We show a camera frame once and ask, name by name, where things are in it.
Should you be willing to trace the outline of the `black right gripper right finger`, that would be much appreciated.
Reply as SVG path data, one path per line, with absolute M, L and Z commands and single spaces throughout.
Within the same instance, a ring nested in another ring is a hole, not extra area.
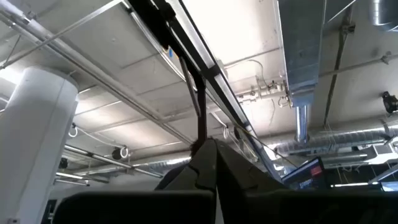
M 291 190 L 217 140 L 225 224 L 398 224 L 398 192 Z

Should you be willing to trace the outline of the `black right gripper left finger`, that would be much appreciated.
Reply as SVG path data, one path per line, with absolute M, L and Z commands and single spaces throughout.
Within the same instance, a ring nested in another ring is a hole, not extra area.
M 181 173 L 154 191 L 82 192 L 62 200 L 53 224 L 214 224 L 216 157 L 207 139 Z

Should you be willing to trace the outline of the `lit computer monitor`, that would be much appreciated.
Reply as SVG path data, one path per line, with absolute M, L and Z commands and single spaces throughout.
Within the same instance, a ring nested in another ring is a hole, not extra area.
M 294 190 L 329 189 L 325 169 L 320 157 L 316 157 L 282 178 L 282 183 Z

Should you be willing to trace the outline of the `fluorescent ceiling lamp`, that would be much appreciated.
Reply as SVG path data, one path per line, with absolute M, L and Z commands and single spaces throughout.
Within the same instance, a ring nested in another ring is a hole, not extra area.
M 63 183 L 63 184 L 72 184 L 89 187 L 90 184 L 88 180 L 79 175 L 67 174 L 63 172 L 57 172 L 55 177 L 55 182 Z

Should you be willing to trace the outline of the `white pipe with fittings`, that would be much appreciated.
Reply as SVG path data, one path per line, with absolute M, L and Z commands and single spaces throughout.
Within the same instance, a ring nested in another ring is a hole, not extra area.
M 286 100 L 288 91 L 285 82 L 272 81 L 265 86 L 251 87 L 250 90 L 236 94 L 236 98 L 242 105 L 254 103 L 261 100 L 273 100 L 274 98 Z

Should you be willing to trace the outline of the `grey ceiling conduit pipe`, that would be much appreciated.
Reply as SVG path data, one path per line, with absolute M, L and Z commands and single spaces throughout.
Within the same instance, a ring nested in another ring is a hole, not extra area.
M 136 110 L 145 118 L 151 120 L 164 131 L 173 135 L 185 144 L 190 144 L 192 142 L 190 138 L 184 136 L 168 124 L 165 124 L 162 121 L 163 116 L 139 98 L 130 88 L 127 87 L 127 85 L 115 79 L 109 72 L 105 72 L 101 68 L 97 67 L 91 60 L 88 60 L 60 39 L 60 36 L 66 32 L 71 31 L 72 29 L 82 25 L 84 22 L 93 19 L 117 4 L 119 4 L 118 0 L 111 1 L 97 9 L 95 12 L 92 12 L 86 17 L 68 26 L 64 30 L 61 30 L 59 33 L 53 34 L 35 19 L 27 17 L 24 12 L 17 6 L 13 5 L 13 3 L 8 0 L 0 0 L 0 16 L 5 19 L 6 22 L 9 22 L 10 26 L 14 30 L 26 36 L 35 44 L 34 48 L 13 55 L 9 61 L 3 63 L 3 67 L 8 67 L 43 47 L 51 53 L 66 60 L 75 68 L 75 70 L 78 70 L 94 79 L 99 86 L 110 92 L 113 96 L 130 106 L 132 109 Z

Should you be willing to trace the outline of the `flexible silver round duct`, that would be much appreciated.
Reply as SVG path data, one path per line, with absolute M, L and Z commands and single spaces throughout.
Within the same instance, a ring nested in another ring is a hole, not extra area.
M 279 154 L 322 151 L 341 147 L 384 143 L 395 136 L 398 136 L 398 125 L 389 126 L 388 128 L 371 128 L 339 133 L 325 132 L 311 137 L 306 144 L 299 144 L 296 141 L 278 142 L 275 144 L 275 150 Z

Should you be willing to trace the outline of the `rectangular silver air duct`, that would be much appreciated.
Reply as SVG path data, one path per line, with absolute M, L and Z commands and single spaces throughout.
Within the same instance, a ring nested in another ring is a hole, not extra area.
M 278 0 L 287 89 L 295 108 L 297 142 L 308 142 L 308 110 L 320 71 L 326 0 Z

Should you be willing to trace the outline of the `black metal rig frame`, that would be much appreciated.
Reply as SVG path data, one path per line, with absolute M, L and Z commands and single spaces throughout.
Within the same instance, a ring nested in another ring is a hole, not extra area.
M 257 138 L 253 126 L 226 79 L 225 72 L 218 65 L 183 1 L 178 0 L 178 4 L 182 8 L 182 14 L 188 17 L 187 28 L 181 25 L 177 19 L 177 12 L 166 0 L 128 1 L 135 14 L 161 46 L 171 47 L 185 60 L 193 77 L 205 80 L 215 103 L 248 140 L 248 144 L 254 149 L 268 173 L 280 182 L 280 175 L 267 155 L 264 144 Z

